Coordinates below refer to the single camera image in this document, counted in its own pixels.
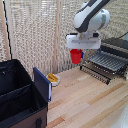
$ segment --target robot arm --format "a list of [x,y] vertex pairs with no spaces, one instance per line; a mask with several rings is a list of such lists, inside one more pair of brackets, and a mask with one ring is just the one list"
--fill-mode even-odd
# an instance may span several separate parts
[[101,39],[97,30],[107,27],[110,21],[109,12],[102,8],[113,1],[115,0],[90,0],[84,3],[74,17],[74,27],[78,34],[66,36],[66,47],[70,49],[99,49]]
[[93,19],[93,17],[99,12],[105,5],[113,2],[115,0],[90,0],[87,3],[84,3],[81,10],[77,12],[74,18],[74,27],[79,32],[86,32],[86,31],[92,31],[92,27],[94,30],[98,30],[101,28],[105,28],[110,20],[109,12],[106,10],[101,11],[101,15],[97,17],[99,19],[94,19],[94,21],[99,20],[99,24],[97,23],[90,23]]

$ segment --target metal dish rack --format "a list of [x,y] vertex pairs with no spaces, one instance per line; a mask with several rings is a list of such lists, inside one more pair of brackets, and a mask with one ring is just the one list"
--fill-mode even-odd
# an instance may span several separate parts
[[82,64],[80,70],[87,72],[95,78],[109,84],[114,78],[124,76],[128,65],[128,41],[118,40],[111,44],[102,43],[95,55],[88,59],[88,63]]

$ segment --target small yellow object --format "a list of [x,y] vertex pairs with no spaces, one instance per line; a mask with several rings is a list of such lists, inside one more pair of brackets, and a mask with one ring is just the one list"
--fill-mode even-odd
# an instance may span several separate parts
[[51,79],[51,78],[48,78],[48,80],[49,80],[50,82],[56,82],[55,80],[53,80],[53,79]]
[[48,74],[48,77],[51,78],[51,79],[54,79],[54,80],[58,81],[58,78],[55,75],[53,75],[52,73],[49,73]]
[[58,78],[56,76],[54,76],[52,73],[48,74],[48,80],[50,82],[58,82]]

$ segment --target black container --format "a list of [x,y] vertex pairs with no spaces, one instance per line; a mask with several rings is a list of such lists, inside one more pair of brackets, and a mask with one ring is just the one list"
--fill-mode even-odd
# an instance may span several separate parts
[[0,128],[45,128],[48,102],[18,60],[0,63]]

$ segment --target light wood table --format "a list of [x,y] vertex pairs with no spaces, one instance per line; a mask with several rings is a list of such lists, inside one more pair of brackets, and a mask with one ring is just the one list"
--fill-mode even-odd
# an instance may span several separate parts
[[52,89],[47,128],[110,128],[128,102],[124,78],[106,85],[79,67],[58,76],[61,81]]

